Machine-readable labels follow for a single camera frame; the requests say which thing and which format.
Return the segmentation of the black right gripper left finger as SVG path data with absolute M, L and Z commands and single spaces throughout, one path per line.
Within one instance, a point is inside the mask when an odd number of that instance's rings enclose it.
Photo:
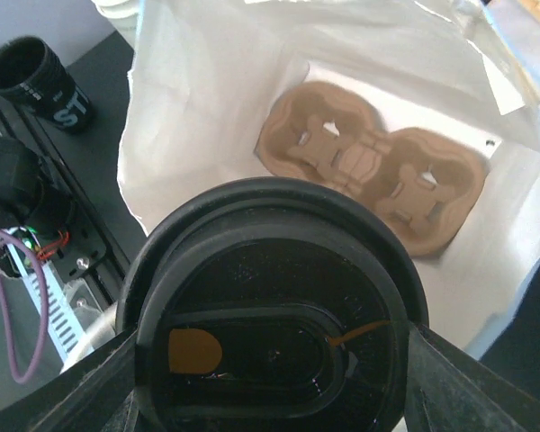
M 0 411 L 0 431 L 100 431 L 134 388 L 136 333 L 117 337 Z

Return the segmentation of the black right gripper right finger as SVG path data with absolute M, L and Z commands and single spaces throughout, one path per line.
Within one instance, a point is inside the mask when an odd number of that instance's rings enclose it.
M 540 401 L 411 323 L 404 418 L 409 431 L 540 431 Z

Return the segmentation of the single black cup lid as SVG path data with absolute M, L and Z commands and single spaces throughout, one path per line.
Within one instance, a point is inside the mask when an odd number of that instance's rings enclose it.
M 404 414 L 419 274 L 341 193 L 260 177 L 149 234 L 118 303 L 144 431 L 390 431 Z

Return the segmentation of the brown pulp cup carrier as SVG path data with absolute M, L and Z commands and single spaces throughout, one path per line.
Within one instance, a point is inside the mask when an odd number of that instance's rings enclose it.
M 256 150 L 273 175 L 323 185 L 363 205 L 413 257 L 433 255 L 453 239 L 488 174 L 474 150 L 421 128 L 388 131 L 361 96 L 321 81 L 277 100 Z

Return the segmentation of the light blue paper bag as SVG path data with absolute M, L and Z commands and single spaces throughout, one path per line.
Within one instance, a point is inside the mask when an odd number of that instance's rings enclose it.
M 118 184 L 151 232 L 255 176 L 336 190 L 482 356 L 540 266 L 540 90 L 478 1 L 146 1 Z

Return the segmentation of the paper cup near left arm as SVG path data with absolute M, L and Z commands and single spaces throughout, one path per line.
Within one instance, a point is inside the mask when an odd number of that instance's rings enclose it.
M 138 23 L 139 0 L 93 0 L 98 13 L 106 18 L 115 30 L 133 32 Z

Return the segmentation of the small lit circuit board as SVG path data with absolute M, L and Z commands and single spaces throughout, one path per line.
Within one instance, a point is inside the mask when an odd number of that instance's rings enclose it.
M 69 242 L 70 234 L 67 230 L 59 230 L 54 239 L 39 242 L 37 232 L 32 228 L 19 227 L 10 229 L 9 233 L 19 239 L 26 248 L 45 264 L 47 261 L 64 256 L 63 249 Z M 33 272 L 32 262 L 15 245 L 5 243 L 0 249 L 0 268 L 9 278 L 20 279 L 23 277 L 21 270 L 15 263 L 14 258 L 22 260 L 22 267 Z

